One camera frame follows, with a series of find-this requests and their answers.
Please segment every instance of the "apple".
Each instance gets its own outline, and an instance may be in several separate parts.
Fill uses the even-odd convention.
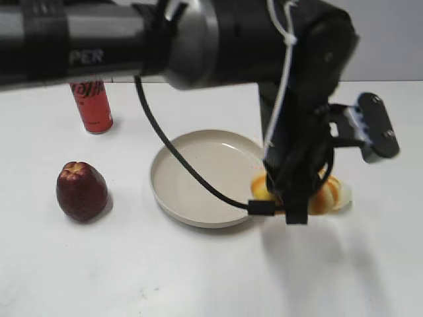
[[[63,212],[85,222],[106,206],[108,192],[103,176],[85,162],[69,162],[59,174],[56,197]]]

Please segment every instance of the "white wall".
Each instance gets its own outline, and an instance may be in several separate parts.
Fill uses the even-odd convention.
[[[129,4],[133,1],[117,2]],[[154,3],[155,0],[139,2]],[[361,38],[356,54],[345,72],[344,80],[423,80],[423,0],[327,2],[350,13]]]

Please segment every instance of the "red label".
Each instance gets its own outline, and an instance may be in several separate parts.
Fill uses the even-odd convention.
[[[102,81],[71,84],[71,90],[78,106],[85,129],[101,133],[113,124],[112,114]]]

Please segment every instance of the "croissant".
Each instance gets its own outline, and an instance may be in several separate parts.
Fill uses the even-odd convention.
[[[281,201],[266,187],[266,172],[260,173],[251,182],[251,193],[257,200]],[[310,199],[309,215],[337,213],[351,201],[351,189],[334,176],[329,176],[322,188]]]

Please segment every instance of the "beige plate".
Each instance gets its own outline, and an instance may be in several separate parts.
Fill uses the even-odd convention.
[[[204,130],[180,136],[173,145],[214,188],[242,203],[252,199],[251,180],[263,169],[262,150],[256,143],[236,133]],[[248,219],[246,211],[218,200],[199,185],[167,148],[151,165],[150,184],[162,209],[188,225],[225,228]]]

